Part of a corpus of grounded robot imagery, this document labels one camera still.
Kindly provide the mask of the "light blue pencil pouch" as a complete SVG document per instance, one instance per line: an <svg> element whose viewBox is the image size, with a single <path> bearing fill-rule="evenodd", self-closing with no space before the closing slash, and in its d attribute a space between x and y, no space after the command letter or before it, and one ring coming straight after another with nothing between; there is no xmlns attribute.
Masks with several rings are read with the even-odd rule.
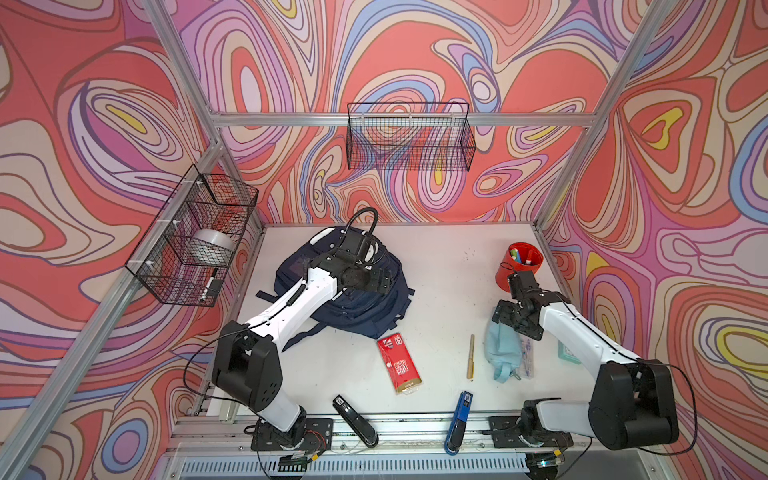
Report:
<svg viewBox="0 0 768 480"><path fill-rule="evenodd" d="M494 381L503 384L510 379L520 380L522 354L520 336L512 327L499 322L488 323L484 356L492 367Z"/></svg>

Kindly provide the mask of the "navy blue student backpack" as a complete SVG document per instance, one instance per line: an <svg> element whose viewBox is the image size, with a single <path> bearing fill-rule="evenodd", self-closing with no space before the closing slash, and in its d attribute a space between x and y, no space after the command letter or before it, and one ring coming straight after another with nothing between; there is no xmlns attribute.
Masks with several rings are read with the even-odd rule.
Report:
<svg viewBox="0 0 768 480"><path fill-rule="evenodd" d="M340 226L320 231L281 263L275 274L275 293L260 291L256 296L270 303L276 302L299 281L303 265L331 250L339 243L341 236ZM286 342L286 348L318 334L327 327L377 340L397 326L397 322L404 318L415 290L408 286L400 260L383 244L378 247L381 251L375 255L377 265L392 275L388 293L379 295L375 292L353 290L326 302L312 315L316 325L293 336Z"/></svg>

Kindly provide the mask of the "gold pen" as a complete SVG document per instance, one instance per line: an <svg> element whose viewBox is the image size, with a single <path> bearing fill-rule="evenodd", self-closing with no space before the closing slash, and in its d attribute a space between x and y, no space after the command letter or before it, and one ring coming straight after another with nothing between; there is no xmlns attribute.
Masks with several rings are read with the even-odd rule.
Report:
<svg viewBox="0 0 768 480"><path fill-rule="evenodd" d="M475 334L470 335L469 340L469 348L468 348L468 360L467 360L467 370L466 370L466 378L470 381L474 379L474 369L475 369L475 361L474 361L474 354L475 354L475 342L476 342L476 336Z"/></svg>

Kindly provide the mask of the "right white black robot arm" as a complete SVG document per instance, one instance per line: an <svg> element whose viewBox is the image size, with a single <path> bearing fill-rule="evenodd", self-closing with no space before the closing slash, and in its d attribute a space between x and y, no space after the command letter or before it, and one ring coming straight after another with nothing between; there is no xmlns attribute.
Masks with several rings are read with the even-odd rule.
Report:
<svg viewBox="0 0 768 480"><path fill-rule="evenodd" d="M564 344L593 377L591 398L524 402L516 430L532 441L546 433L594 438L616 451L675 443L679 438L670 366L646 360L613 341L558 291L542 288L530 271L507 276L512 299L492 319L539 341L548 333Z"/></svg>

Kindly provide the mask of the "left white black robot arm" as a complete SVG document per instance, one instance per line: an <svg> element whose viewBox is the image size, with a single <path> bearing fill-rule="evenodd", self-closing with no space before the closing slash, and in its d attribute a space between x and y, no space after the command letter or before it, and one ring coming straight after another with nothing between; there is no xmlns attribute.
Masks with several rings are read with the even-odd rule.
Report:
<svg viewBox="0 0 768 480"><path fill-rule="evenodd" d="M262 313L244 323L229 322L216 347L211 381L274 429L303 432L303 408L283 388L281 353L322 305L340 293L385 294L392 275L375 260L383 253L371 229L340 229L326 251L299 264L299 278Z"/></svg>

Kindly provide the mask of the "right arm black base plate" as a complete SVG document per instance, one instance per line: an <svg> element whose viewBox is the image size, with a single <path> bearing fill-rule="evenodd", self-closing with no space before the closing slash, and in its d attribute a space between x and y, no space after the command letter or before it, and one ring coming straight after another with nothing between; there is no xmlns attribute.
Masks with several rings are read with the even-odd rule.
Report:
<svg viewBox="0 0 768 480"><path fill-rule="evenodd" d="M574 445L569 433L552 432L525 425L518 415L491 416L489 428L482 430L483 435L491 437L498 449L550 449L567 450Z"/></svg>

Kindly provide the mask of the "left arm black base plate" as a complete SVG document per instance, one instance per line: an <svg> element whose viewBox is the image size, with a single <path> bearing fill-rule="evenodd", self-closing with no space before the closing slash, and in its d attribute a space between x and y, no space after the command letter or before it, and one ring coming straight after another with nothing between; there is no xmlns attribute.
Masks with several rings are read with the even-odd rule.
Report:
<svg viewBox="0 0 768 480"><path fill-rule="evenodd" d="M251 437L251 450L258 452L320 452L332 446L334 421L320 417L300 422L283 432L264 421L247 426L243 432Z"/></svg>

